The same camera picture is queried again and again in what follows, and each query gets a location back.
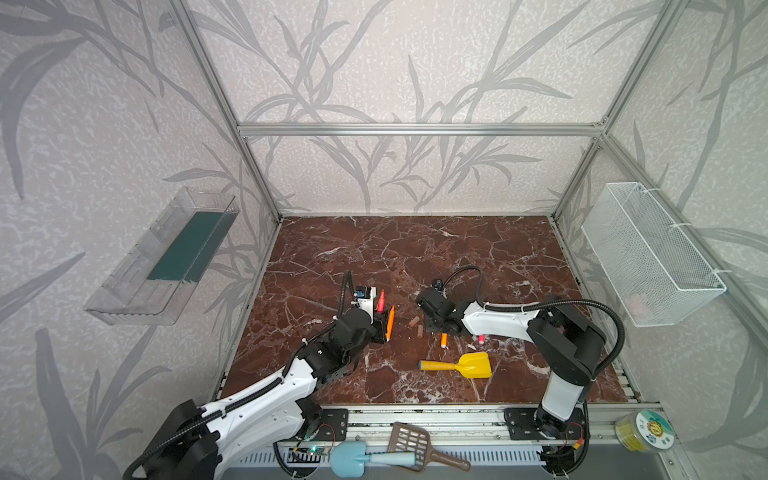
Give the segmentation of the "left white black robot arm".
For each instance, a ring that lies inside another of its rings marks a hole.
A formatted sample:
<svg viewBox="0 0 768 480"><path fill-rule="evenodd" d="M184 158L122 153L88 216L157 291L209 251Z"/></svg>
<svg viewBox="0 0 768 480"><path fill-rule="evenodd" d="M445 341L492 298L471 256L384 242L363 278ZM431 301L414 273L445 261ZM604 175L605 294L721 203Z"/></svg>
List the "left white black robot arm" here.
<svg viewBox="0 0 768 480"><path fill-rule="evenodd" d="M126 479L219 479L254 450L305 434L318 425L313 394L350 374L370 344L387 341L386 295L342 280L334 320L302 341L286 364L243 390L204 406L175 407Z"/></svg>

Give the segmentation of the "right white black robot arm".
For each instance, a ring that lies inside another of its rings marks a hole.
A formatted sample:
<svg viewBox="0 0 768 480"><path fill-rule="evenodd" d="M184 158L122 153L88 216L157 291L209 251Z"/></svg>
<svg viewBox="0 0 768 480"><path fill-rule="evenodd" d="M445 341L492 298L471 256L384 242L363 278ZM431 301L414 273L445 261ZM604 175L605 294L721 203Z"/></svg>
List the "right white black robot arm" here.
<svg viewBox="0 0 768 480"><path fill-rule="evenodd" d="M447 286L459 274L478 273L474 298L454 302ZM552 297L529 304L498 304L481 299L482 270L461 267L446 280L422 290L416 304L426 329L446 335L491 335L533 344L549 366L545 393L536 421L540 428L561 428L584 402L597 377L621 353L626 329L607 305L590 299Z"/></svg>

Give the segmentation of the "yellow toy shovel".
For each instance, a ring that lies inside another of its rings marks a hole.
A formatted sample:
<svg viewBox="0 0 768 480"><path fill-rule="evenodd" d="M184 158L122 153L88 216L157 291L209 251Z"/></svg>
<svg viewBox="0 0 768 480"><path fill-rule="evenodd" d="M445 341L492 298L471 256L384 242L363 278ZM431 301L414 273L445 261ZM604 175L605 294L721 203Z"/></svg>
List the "yellow toy shovel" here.
<svg viewBox="0 0 768 480"><path fill-rule="evenodd" d="M487 379L492 377L490 359L485 352L464 354L457 363L421 360L421 371L456 371L467 379Z"/></svg>

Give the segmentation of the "brown slotted scoop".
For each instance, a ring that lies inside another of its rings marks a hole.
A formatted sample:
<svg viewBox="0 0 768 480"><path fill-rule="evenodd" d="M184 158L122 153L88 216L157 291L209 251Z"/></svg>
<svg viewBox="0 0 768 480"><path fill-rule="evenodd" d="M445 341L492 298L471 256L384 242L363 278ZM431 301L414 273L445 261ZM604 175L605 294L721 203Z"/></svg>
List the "brown slotted scoop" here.
<svg viewBox="0 0 768 480"><path fill-rule="evenodd" d="M421 473L428 464L438 463L469 472L472 468L468 460L448 455L436 450L431 442L430 434L415 425L394 422L387 444L388 453L414 453L415 465L408 470Z"/></svg>

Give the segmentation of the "light blue toy shovel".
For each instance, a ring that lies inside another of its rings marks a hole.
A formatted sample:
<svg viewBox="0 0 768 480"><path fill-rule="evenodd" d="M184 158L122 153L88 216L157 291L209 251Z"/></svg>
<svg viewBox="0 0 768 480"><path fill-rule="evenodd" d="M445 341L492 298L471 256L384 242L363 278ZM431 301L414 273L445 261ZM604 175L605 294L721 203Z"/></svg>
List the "light blue toy shovel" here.
<svg viewBox="0 0 768 480"><path fill-rule="evenodd" d="M329 457L330 468L339 478L355 479L365 473L368 464L413 467L414 452L369 453L361 441L345 441L336 446Z"/></svg>

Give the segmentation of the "green label tape roll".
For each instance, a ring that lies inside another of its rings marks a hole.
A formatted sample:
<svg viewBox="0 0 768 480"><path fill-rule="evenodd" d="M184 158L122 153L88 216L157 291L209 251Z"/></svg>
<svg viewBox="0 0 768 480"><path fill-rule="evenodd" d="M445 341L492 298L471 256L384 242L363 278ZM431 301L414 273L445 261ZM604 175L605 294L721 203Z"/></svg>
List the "green label tape roll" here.
<svg viewBox="0 0 768 480"><path fill-rule="evenodd" d="M660 453L671 449L676 434L658 412L640 410L624 415L614 424L619 443L630 452Z"/></svg>

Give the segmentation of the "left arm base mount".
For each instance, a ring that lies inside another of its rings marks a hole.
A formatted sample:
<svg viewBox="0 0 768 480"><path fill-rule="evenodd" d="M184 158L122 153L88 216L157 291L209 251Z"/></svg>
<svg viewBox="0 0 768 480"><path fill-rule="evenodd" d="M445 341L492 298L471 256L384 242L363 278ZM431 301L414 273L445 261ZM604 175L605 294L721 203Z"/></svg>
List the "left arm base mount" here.
<svg viewBox="0 0 768 480"><path fill-rule="evenodd" d="M322 408L299 430L297 437L302 441L337 442L347 437L349 410L344 408Z"/></svg>

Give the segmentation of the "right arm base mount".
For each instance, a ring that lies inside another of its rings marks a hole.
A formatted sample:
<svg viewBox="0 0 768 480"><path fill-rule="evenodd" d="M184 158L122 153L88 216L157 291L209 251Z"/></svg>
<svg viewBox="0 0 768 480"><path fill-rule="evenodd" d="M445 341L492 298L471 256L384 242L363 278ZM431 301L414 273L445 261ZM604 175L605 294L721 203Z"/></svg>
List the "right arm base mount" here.
<svg viewBox="0 0 768 480"><path fill-rule="evenodd" d="M575 442L583 437L586 421L583 409L576 407L567 421L546 412L539 419L538 407L509 407L503 411L504 423L511 440Z"/></svg>

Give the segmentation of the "clear plastic wall tray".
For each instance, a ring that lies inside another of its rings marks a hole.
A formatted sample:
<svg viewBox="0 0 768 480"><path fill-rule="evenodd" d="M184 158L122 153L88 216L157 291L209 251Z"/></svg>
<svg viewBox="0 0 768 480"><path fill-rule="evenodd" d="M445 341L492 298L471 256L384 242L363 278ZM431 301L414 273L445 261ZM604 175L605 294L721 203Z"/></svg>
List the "clear plastic wall tray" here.
<svg viewBox="0 0 768 480"><path fill-rule="evenodd" d="M113 326L175 324L239 213L233 194L181 188L84 310Z"/></svg>

